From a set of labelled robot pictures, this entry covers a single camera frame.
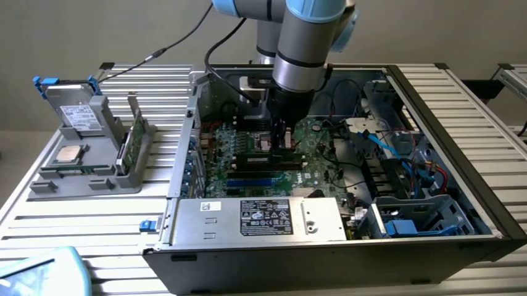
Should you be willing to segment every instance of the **hard drive label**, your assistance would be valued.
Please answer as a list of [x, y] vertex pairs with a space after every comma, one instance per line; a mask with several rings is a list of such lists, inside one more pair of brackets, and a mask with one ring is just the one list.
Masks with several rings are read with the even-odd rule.
[[242, 200], [240, 233], [243, 236], [294, 234], [290, 201], [287, 199]]
[[101, 127], [88, 105], [60, 106], [63, 113], [77, 131], [100, 131]]

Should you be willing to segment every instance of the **capacitor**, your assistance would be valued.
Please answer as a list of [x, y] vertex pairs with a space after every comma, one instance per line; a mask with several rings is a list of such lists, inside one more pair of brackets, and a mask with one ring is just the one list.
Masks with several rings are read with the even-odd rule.
[[312, 129], [314, 132], [318, 133], [319, 131], [322, 131], [322, 126], [319, 126], [319, 125], [312, 125], [312, 126], [311, 126], [311, 129]]

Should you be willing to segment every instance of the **black cable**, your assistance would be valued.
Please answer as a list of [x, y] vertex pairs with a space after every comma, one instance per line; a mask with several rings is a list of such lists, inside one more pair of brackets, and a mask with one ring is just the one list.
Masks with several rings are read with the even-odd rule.
[[[331, 128], [340, 128], [340, 127], [343, 127], [343, 126], [346, 126], [346, 124], [336, 125], [336, 126], [331, 126], [331, 127], [327, 128], [327, 129], [331, 129]], [[316, 143], [316, 145], [315, 145], [315, 151], [316, 151], [316, 152], [319, 151], [319, 150], [318, 150], [318, 146], [319, 146], [319, 144], [320, 144], [320, 142], [322, 142], [322, 138], [324, 137], [324, 134], [326, 134], [327, 129], [326, 129], [324, 132], [322, 133], [322, 136], [320, 136], [320, 138], [319, 138], [319, 141], [318, 141], [318, 143]], [[335, 165], [352, 165], [354, 167], [362, 169], [362, 168], [360, 168], [360, 165], [356, 165], [356, 164], [352, 163], [352, 162], [340, 162], [340, 161], [338, 161], [338, 160], [330, 159], [330, 158], [324, 155], [323, 152], [320, 152], [320, 156], [322, 156], [323, 159], [326, 159], [328, 162], [334, 163]]]
[[416, 170], [426, 170], [427, 166], [423, 163], [416, 163], [414, 160], [408, 159], [408, 158], [402, 158], [400, 159], [402, 162], [406, 162], [407, 164], [410, 164], [410, 178], [414, 181], [414, 190], [415, 192], [419, 194], [420, 188], [419, 188], [419, 179], [418, 179], [418, 175], [419, 173], [416, 172]]
[[355, 108], [354, 108], [354, 112], [356, 109], [356, 106], [360, 102], [360, 92], [363, 91], [363, 89], [360, 88], [358, 82], [352, 79], [342, 79], [336, 84], [335, 87], [332, 88], [332, 92], [331, 92], [331, 105], [330, 105], [330, 114], [334, 115], [336, 110], [335, 110], [335, 95], [336, 95], [336, 89], [339, 88], [339, 85], [344, 82], [351, 82], [355, 87], [356, 87], [356, 101], [355, 101]]
[[234, 84], [222, 77], [222, 75], [219, 75], [219, 73], [216, 72], [216, 70], [211, 67], [210, 64], [210, 58], [211, 58], [211, 54], [212, 52], [216, 50], [218, 47], [222, 46], [222, 44], [232, 37], [232, 35], [235, 35], [235, 33], [238, 32], [238, 30], [242, 28], [244, 22], [247, 21], [247, 18], [243, 18], [238, 24], [238, 26], [235, 27], [235, 29], [231, 31], [231, 33], [210, 48], [207, 54], [206, 54], [206, 68], [208, 70], [208, 72], [212, 73], [212, 75], [235, 91], [240, 94], [242, 97], [244, 97], [251, 103], [258, 104], [258, 100], [254, 99], [243, 90], [240, 90], [238, 87], [234, 86]]
[[330, 98], [330, 100], [331, 100], [331, 92], [323, 91], [323, 92], [319, 92], [319, 93], [315, 95], [315, 97], [314, 97], [314, 102], [312, 102], [311, 104], [315, 104], [315, 101], [319, 100], [319, 98], [320, 98], [322, 96], [328, 96], [328, 98]]
[[196, 32], [199, 26], [201, 26], [203, 21], [207, 18], [207, 15], [210, 13], [212, 9], [212, 4], [208, 6], [206, 14], [203, 15], [201, 19], [199, 20], [196, 26], [193, 27], [193, 29], [171, 45], [168, 45], [167, 47], [159, 49], [153, 54], [151, 54], [144, 60], [143, 62], [140, 62], [139, 64], [136, 64], [132, 68], [125, 69], [124, 71], [119, 72], [117, 74], [113, 74], [112, 76], [105, 77], [104, 79], [101, 79], [99, 81], [99, 83], [101, 83], [103, 81], [107, 81], [108, 79], [115, 78], [116, 76], [123, 75], [124, 73], [128, 73], [129, 71], [132, 71], [135, 68], [143, 66], [145, 63], [151, 62], [152, 60], [157, 59], [173, 46], [179, 45], [183, 41], [185, 41], [185, 39], [193, 34], [193, 32]]
[[347, 189], [347, 188], [350, 188], [350, 187], [358, 186], [358, 185], [362, 184], [362, 183], [366, 183], [366, 181], [360, 181], [360, 182], [358, 182], [358, 183], [355, 183], [355, 184], [351, 184], [350, 186], [340, 186], [340, 185], [336, 185], [336, 184], [335, 184], [335, 176], [336, 176], [336, 174], [335, 174], [334, 177], [331, 178], [331, 185], [334, 185], [336, 188], [340, 188], [340, 189]]
[[526, 121], [526, 124], [524, 124], [524, 128], [522, 128], [522, 131], [518, 134], [519, 137], [522, 137], [524, 135], [526, 130], [527, 130], [527, 121]]
[[326, 88], [326, 85], [328, 85], [331, 74], [332, 74], [332, 64], [328, 64], [328, 68], [326, 69], [324, 82], [322, 83], [320, 88], [315, 91], [316, 93]]

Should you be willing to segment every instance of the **motherboard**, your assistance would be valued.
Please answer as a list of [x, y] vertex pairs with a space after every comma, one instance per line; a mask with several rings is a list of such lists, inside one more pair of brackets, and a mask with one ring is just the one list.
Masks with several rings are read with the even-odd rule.
[[335, 156], [331, 139], [323, 130], [323, 120], [306, 118], [298, 123], [290, 139], [294, 153], [287, 156], [288, 162], [282, 161], [279, 169], [274, 170], [270, 163], [256, 165], [270, 155], [267, 131], [247, 131], [236, 121], [204, 125], [201, 151], [208, 176], [206, 197], [316, 195], [335, 197], [339, 202], [346, 200], [342, 176], [335, 164], [322, 155], [328, 155], [326, 158], [332, 154]]

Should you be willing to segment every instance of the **power cable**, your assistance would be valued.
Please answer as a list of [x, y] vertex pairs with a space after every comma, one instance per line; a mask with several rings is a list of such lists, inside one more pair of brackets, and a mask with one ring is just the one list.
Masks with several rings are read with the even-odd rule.
[[247, 18], [243, 18], [240, 20], [240, 22], [238, 23], [235, 29], [231, 31], [231, 33], [210, 48], [207, 54], [206, 54], [206, 68], [208, 70], [208, 72], [212, 73], [212, 75], [235, 91], [239, 93], [239, 95], [242, 97], [244, 97], [251, 103], [258, 104], [259, 101], [256, 99], [254, 99], [243, 90], [240, 90], [238, 87], [234, 86], [234, 84], [223, 78], [222, 75], [219, 75], [219, 73], [216, 72], [216, 70], [212, 68], [211, 64], [210, 64], [210, 58], [211, 58], [211, 54], [214, 53], [214, 51], [218, 49], [218, 47], [222, 46], [222, 44], [235, 35], [235, 33], [238, 32], [238, 30], [242, 28], [243, 24], [246, 23]]
[[526, 130], [527, 130], [527, 121], [526, 121], [524, 127], [522, 128], [522, 131], [518, 134], [519, 137], [522, 137], [524, 135]]
[[188, 37], [191, 37], [191, 35], [193, 34], [193, 32], [196, 32], [197, 28], [201, 26], [203, 21], [207, 18], [207, 15], [210, 13], [212, 9], [212, 4], [208, 6], [206, 14], [203, 15], [201, 19], [199, 20], [196, 26], [193, 27], [193, 29], [171, 45], [168, 45], [167, 47], [159, 49], [153, 54], [151, 54], [144, 60], [143, 62], [140, 62], [139, 64], [136, 64], [133, 67], [125, 69], [124, 71], [119, 72], [117, 74], [113, 74], [108, 77], [105, 77], [104, 79], [101, 79], [99, 81], [99, 83], [101, 83], [103, 81], [107, 81], [108, 79], [112, 79], [120, 75], [123, 75], [124, 73], [128, 73], [129, 71], [132, 71], [133, 69], [139, 68], [140, 66], [143, 66], [145, 63], [149, 63], [152, 60], [157, 59], [173, 46], [179, 45], [183, 41], [185, 41], [185, 39]]

